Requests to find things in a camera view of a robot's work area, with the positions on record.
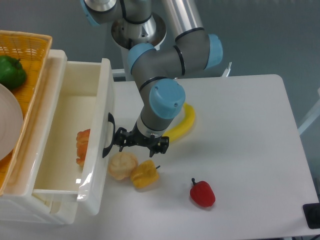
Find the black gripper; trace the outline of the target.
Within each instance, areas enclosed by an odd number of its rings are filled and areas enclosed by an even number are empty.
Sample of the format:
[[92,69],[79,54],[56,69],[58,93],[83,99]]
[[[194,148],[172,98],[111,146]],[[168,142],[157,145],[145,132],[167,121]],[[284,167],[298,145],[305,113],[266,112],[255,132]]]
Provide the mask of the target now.
[[124,147],[146,147],[149,149],[149,157],[152,158],[154,154],[166,153],[170,145],[170,138],[168,136],[155,137],[154,135],[147,137],[139,131],[137,124],[135,124],[130,132],[119,127],[113,136],[112,144],[118,146],[119,152],[122,152]]

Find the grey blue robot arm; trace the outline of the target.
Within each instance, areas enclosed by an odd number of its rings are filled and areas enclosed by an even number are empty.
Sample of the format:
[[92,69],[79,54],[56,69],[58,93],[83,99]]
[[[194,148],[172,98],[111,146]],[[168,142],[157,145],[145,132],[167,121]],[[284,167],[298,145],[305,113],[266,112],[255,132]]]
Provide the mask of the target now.
[[133,129],[114,128],[111,144],[164,154],[170,144],[164,133],[186,99],[176,78],[218,65],[223,59],[220,39],[206,33],[193,0],[163,1],[175,41],[168,49],[156,48],[166,35],[160,33],[162,19],[149,0],[83,0],[81,6],[92,25],[113,23],[114,41],[127,50],[125,72],[143,101]]

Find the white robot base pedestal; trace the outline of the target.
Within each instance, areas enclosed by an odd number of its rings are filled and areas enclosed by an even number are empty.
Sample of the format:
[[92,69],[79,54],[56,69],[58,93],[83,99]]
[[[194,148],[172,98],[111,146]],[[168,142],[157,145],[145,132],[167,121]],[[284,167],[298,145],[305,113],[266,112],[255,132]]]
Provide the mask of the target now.
[[127,62],[129,50],[140,43],[150,43],[159,50],[166,38],[167,29],[164,20],[153,13],[146,22],[141,24],[133,24],[123,18],[114,21],[111,26],[111,35],[121,52],[125,80],[132,81]]

